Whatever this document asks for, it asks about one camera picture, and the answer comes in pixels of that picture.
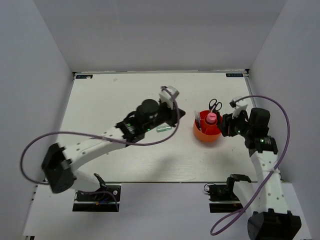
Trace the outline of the green transparent plastic case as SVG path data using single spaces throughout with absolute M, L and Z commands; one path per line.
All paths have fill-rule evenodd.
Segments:
M 158 126 L 158 127 L 156 128 L 156 132 L 157 132 L 157 133 L 161 133 L 161 132 L 170 131 L 171 129 L 172 129 L 172 127 L 169 126 L 169 125 L 161 125 L 161 126 Z

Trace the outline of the black handled scissors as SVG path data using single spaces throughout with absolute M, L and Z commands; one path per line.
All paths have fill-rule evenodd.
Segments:
M 222 108 L 222 103 L 218 101 L 216 98 L 213 98 L 208 103 L 208 108 L 211 113 L 216 113 Z

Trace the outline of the blue ink pen refill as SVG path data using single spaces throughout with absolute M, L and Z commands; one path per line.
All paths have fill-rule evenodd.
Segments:
M 198 128 L 198 122 L 197 122 L 197 120 L 198 119 L 201 119 L 200 118 L 200 113 L 198 112 L 198 111 L 195 111 L 194 112 L 194 116 L 195 116 L 195 124 L 196 124 L 196 127 Z

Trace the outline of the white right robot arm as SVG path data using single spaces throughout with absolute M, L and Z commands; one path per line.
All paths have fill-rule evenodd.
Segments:
M 270 112 L 262 108 L 235 110 L 224 114 L 218 124 L 224 137 L 240 135 L 254 166 L 258 188 L 246 175 L 236 175 L 225 188 L 226 195 L 239 199 L 248 215 L 247 232 L 251 240 L 292 240 L 302 227 L 301 218 L 289 209 L 282 189 L 278 147 L 269 136 Z

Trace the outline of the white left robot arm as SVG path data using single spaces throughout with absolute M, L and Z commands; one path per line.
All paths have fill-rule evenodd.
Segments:
M 41 168 L 54 194 L 68 189 L 88 192 L 94 199 L 105 196 L 106 187 L 98 174 L 93 177 L 80 171 L 86 163 L 112 151 L 136 145 L 145 134 L 162 124 L 176 128 L 185 111 L 166 102 L 144 100 L 123 121 L 105 131 L 74 145 L 52 144 L 44 157 Z

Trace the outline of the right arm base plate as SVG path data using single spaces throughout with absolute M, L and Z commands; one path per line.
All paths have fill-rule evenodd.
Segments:
M 203 186 L 204 192 L 209 196 L 210 213 L 232 213 L 243 207 L 233 193 L 235 182 L 241 181 L 252 183 L 247 175 L 231 174 L 224 184 L 209 182 Z

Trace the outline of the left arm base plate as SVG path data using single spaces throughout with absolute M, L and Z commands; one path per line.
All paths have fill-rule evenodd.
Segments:
M 109 193 L 84 194 L 77 191 L 74 197 L 73 212 L 116 213 L 120 209 L 121 184 L 109 184 L 98 191 Z

